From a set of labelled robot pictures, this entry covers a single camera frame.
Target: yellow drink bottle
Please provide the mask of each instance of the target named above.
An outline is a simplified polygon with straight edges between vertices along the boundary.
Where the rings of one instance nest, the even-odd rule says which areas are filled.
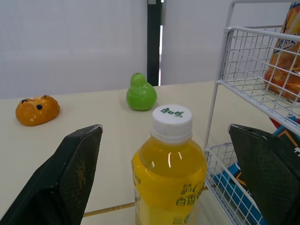
[[[192,113],[163,105],[152,114],[151,137],[132,159],[135,225],[193,225],[206,160],[192,138]]]

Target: green pear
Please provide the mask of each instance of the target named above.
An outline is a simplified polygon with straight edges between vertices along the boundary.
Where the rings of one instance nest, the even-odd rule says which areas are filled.
[[[133,74],[126,100],[130,108],[135,110],[149,110],[156,102],[157,94],[154,87],[146,81],[141,73]]]

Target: bottle neck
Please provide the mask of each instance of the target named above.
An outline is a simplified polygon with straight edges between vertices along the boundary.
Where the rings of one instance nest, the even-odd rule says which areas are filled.
[[[153,135],[151,135],[151,138],[159,143],[160,145],[165,145],[165,146],[174,146],[174,147],[180,147],[182,145],[185,145],[186,143],[188,143],[192,138],[188,138],[187,140],[183,141],[183,142],[180,142],[180,143],[167,143],[167,142],[163,142],[157,138],[155,138]]]

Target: orange bread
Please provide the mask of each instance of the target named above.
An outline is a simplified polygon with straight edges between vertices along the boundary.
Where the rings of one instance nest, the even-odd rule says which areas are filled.
[[[53,120],[60,112],[57,101],[49,96],[23,99],[15,110],[18,121],[25,126],[36,126]]]

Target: table surface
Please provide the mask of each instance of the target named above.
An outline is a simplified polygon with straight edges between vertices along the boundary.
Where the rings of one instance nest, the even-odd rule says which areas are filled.
[[[193,113],[193,139],[203,146],[210,112],[214,82],[167,85],[156,87],[154,106],[179,104]],[[97,170],[86,212],[105,209],[134,201],[131,158],[149,138],[151,113],[129,109],[127,90],[102,91],[54,96],[61,107],[59,116],[43,125],[22,126],[15,118],[15,108],[20,99],[0,100],[0,217],[19,194],[33,172],[57,149],[62,139],[77,129],[94,124],[103,125],[103,135]],[[223,86],[219,86],[209,145],[230,141],[227,128],[230,123],[242,124],[274,132],[268,117]],[[208,225],[227,224],[209,191],[201,197],[203,218]],[[132,208],[105,214],[129,216]],[[98,216],[84,218],[82,224],[95,224],[105,220]]]

